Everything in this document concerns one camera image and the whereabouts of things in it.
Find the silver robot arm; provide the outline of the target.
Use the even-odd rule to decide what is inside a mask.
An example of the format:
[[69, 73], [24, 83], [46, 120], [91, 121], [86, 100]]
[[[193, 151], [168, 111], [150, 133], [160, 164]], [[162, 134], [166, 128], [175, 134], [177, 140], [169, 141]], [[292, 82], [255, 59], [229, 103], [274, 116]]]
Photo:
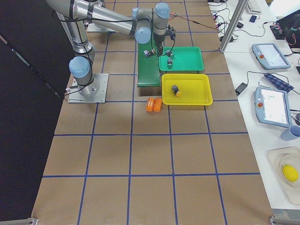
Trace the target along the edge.
[[93, 74], [95, 49], [86, 36], [92, 25], [98, 32], [116, 31], [132, 36], [139, 44], [155, 44], [154, 54], [163, 55], [162, 43], [169, 35], [170, 7], [164, 2], [154, 8], [135, 7], [125, 16], [105, 7], [103, 0], [48, 0], [47, 4], [58, 16], [75, 52], [69, 63], [70, 73], [83, 97], [93, 97], [99, 82]]

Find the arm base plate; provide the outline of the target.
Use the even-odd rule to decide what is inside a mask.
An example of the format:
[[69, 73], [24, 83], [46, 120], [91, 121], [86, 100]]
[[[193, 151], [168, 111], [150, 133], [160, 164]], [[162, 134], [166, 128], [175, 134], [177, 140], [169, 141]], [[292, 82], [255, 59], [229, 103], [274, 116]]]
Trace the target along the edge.
[[67, 102], [69, 104], [104, 104], [106, 100], [107, 86], [109, 80], [109, 74], [93, 74], [93, 82], [79, 91], [82, 86], [77, 85], [77, 81], [73, 79], [71, 89], [67, 95]]

